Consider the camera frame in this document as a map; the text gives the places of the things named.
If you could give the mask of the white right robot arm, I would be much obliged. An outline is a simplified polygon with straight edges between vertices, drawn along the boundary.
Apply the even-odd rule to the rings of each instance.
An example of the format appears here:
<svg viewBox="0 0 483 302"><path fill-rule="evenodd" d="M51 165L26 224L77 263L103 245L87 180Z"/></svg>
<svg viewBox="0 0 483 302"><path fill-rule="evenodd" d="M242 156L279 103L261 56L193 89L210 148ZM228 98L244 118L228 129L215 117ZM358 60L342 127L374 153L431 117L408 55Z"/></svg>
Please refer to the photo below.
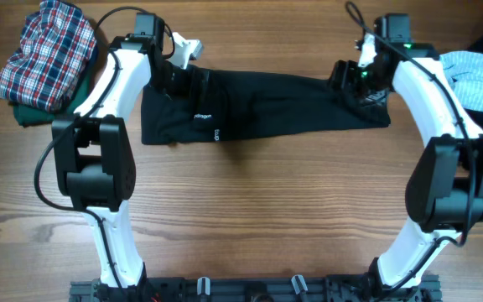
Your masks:
<svg viewBox="0 0 483 302"><path fill-rule="evenodd" d="M358 61L335 65L332 87L397 93L416 122L423 153L405 189L408 218L391 246L363 276L363 289L382 298L419 286L448 245L463 247L483 222L483 129L468 115L429 44L366 33Z"/></svg>

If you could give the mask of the black t-shirt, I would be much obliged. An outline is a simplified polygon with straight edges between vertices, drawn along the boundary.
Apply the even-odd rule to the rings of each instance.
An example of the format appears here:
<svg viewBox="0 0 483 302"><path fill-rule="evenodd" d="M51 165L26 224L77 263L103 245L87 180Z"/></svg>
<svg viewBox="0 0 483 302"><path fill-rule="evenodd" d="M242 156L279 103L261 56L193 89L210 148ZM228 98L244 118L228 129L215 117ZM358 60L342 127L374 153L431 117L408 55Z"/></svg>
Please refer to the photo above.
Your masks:
<svg viewBox="0 0 483 302"><path fill-rule="evenodd" d="M349 109L321 79L251 71L211 70L200 109L157 89L143 90L144 145L213 143L317 131L386 128L386 109Z"/></svg>

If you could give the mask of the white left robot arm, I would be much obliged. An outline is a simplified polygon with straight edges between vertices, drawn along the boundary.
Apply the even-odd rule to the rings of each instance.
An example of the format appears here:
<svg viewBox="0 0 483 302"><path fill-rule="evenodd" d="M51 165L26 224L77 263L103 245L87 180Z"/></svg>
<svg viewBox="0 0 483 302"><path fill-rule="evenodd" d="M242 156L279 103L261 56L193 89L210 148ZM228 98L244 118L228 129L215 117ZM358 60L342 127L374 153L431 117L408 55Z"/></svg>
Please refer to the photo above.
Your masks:
<svg viewBox="0 0 483 302"><path fill-rule="evenodd" d="M115 38L91 94L72 116L52 124L59 190L93 231L101 287L119 294L140 287L146 274L129 216L136 165L126 122L139 92L158 78L162 64L186 70L204 49L198 39L179 33L171 40L174 52L164 58L156 34Z"/></svg>

